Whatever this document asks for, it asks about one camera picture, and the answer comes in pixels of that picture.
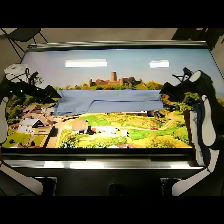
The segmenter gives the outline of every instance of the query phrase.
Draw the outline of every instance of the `chair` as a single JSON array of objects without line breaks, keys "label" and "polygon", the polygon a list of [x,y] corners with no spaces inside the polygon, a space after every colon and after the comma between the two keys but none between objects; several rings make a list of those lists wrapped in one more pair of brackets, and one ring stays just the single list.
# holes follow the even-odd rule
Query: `chair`
[{"label": "chair", "polygon": [[20,57],[20,59],[22,59],[22,57],[20,56],[20,54],[16,50],[15,46],[13,45],[13,43],[16,44],[16,46],[19,47],[20,50],[23,51],[24,53],[25,53],[25,51],[22,49],[22,47],[19,46],[18,43],[16,43],[16,41],[27,42],[31,38],[33,38],[34,43],[36,44],[36,40],[35,40],[34,37],[39,33],[43,37],[43,39],[47,42],[45,37],[40,32],[41,28],[17,28],[16,30],[14,30],[10,34],[8,34],[4,29],[2,29],[2,28],[0,28],[0,29],[5,34],[5,36],[8,38],[10,44],[12,45],[12,47],[14,48],[14,50],[16,51],[16,53]]}]

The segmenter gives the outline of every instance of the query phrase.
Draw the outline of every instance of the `floor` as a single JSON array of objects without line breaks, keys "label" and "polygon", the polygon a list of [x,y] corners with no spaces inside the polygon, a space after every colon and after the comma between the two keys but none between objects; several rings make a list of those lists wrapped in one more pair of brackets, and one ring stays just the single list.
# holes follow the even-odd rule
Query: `floor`
[{"label": "floor", "polygon": [[[42,34],[51,42],[73,42],[87,40],[171,40],[176,28],[43,28]],[[37,43],[44,43],[40,35],[36,36]],[[224,71],[224,44],[219,39],[213,55],[217,63]],[[25,49],[33,40],[21,43]],[[3,70],[13,63],[19,63],[20,59],[7,39],[0,38],[0,80]]]}]

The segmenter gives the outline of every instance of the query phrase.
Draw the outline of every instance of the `blue sky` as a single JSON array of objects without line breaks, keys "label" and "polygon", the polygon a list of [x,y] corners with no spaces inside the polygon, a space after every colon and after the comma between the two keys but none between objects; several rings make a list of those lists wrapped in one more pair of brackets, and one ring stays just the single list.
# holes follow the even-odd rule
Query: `blue sky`
[{"label": "blue sky", "polygon": [[[107,67],[66,68],[65,61],[73,59],[106,59]],[[168,60],[169,68],[150,68],[149,62]],[[216,64],[206,49],[128,49],[128,50],[72,50],[29,52],[23,63],[31,67],[31,72],[38,71],[45,82],[52,86],[65,87],[88,83],[89,79],[110,79],[111,72],[121,77],[134,76],[145,81],[164,84],[178,84],[172,74],[183,75],[183,68],[192,71],[202,70],[210,75],[217,92],[224,93],[224,80]]]}]

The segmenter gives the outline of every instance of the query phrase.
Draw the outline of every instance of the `blue-gray towel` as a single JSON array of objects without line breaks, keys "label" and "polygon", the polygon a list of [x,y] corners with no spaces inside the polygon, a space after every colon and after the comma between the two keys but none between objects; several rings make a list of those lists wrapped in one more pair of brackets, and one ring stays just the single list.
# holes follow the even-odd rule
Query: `blue-gray towel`
[{"label": "blue-gray towel", "polygon": [[55,115],[163,109],[159,90],[58,90]]}]

